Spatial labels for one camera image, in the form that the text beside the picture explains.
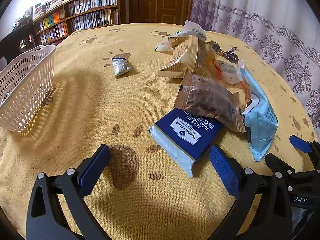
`bookshelf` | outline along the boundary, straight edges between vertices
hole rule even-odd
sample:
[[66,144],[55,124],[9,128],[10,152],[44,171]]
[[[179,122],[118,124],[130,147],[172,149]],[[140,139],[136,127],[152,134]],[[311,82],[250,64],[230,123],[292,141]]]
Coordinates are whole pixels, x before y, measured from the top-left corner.
[[[96,28],[101,28],[105,26],[112,26],[112,25],[118,25],[118,24],[124,24],[125,23],[125,0],[117,0],[117,4],[112,4],[112,5],[104,5],[104,6],[96,6],[96,7],[86,7],[85,11],[83,10],[80,13],[70,15],[70,6],[72,4],[75,4],[74,2],[78,1],[84,1],[84,0],[69,0],[53,9],[50,11],[46,12],[45,14],[42,14],[40,17],[35,18],[33,20],[35,30],[36,30],[36,39],[44,45],[51,44],[55,41],[64,39],[68,37],[71,33],[74,32],[75,27],[74,27],[74,21],[76,19],[83,19],[82,24],[79,24],[79,27],[84,29],[96,29]],[[108,23],[107,19],[108,17],[106,16],[106,20],[102,20],[103,15],[105,15],[105,12],[110,10],[111,13],[115,12],[117,10],[117,18],[118,18],[118,23],[114,23],[116,20],[113,18],[112,23]],[[49,24],[44,25],[44,21],[50,17],[51,19],[54,18],[54,15],[56,16],[59,14],[60,16],[49,22]],[[96,24],[92,24],[89,21],[89,15],[93,14],[97,15],[101,18],[101,21],[96,21]],[[51,40],[47,41],[47,38],[43,38],[45,34],[51,34],[52,38]]]

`curtain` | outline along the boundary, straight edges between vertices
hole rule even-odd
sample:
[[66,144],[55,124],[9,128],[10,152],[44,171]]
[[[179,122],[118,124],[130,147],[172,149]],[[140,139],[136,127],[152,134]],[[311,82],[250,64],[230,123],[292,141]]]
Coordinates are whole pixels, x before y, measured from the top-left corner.
[[320,138],[320,24],[305,0],[193,0],[190,21],[249,44],[286,80]]

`wooden door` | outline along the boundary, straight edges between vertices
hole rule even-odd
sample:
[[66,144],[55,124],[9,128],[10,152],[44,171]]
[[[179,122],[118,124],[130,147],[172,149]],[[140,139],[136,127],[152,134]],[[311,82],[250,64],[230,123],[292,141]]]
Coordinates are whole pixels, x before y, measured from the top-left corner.
[[189,19],[193,0],[138,0],[138,22],[158,22],[184,25]]

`silver foil packet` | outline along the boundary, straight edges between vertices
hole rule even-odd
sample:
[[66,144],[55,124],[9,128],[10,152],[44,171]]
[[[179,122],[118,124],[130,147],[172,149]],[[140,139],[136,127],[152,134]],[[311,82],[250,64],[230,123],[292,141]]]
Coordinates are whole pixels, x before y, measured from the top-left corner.
[[115,77],[118,77],[118,76],[132,70],[132,67],[129,66],[129,64],[125,58],[113,57],[112,58],[112,65],[113,65]]

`yellow tablecloth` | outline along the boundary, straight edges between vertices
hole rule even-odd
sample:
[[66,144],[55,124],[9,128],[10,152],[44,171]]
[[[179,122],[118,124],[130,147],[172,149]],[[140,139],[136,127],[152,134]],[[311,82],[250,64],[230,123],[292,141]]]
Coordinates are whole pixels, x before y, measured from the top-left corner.
[[[180,80],[158,77],[171,58],[154,52],[182,26],[129,24],[77,31],[57,46],[53,90],[26,135],[0,131],[0,205],[25,236],[30,193],[39,172],[64,173],[90,157],[101,143],[112,158],[85,201],[112,239],[207,239],[234,202],[205,153],[188,175],[148,133],[174,105]],[[286,82],[242,41],[206,32],[222,50],[237,46],[269,97],[279,127],[269,152],[296,171],[308,158],[289,143],[294,134],[316,139],[302,105]],[[115,78],[111,58],[125,53],[133,70]],[[243,167],[271,174],[255,162],[244,136],[224,129],[215,141]],[[63,198],[71,228],[79,233]]]

